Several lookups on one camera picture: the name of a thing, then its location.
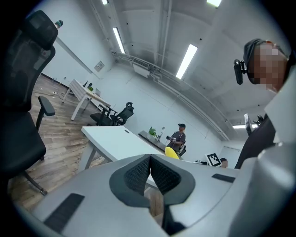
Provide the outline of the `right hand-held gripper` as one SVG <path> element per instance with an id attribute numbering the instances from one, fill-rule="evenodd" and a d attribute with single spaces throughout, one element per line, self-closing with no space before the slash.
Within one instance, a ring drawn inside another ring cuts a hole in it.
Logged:
<path id="1" fill-rule="evenodd" d="M 221 160 L 218 158 L 216 153 L 205 155 L 207 158 L 207 163 L 211 167 L 220 167 L 222 165 Z"/>

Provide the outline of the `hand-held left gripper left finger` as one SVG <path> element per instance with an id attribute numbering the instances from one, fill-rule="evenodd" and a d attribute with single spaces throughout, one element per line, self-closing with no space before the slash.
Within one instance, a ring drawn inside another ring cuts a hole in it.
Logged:
<path id="1" fill-rule="evenodd" d="M 111 174 L 138 158 L 124 158 L 79 172 L 47 194 L 32 215 L 45 222 L 74 193 L 84 199 L 61 231 L 65 237 L 166 237 L 148 208 L 127 206 L 110 189 Z"/>

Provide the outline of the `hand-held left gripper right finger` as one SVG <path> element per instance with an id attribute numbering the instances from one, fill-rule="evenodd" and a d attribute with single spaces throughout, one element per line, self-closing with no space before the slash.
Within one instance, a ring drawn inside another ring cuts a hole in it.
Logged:
<path id="1" fill-rule="evenodd" d="M 150 156 L 150 173 L 163 195 L 162 225 L 151 236 L 228 236 L 234 210 L 225 203 L 237 172 L 161 155 Z"/>

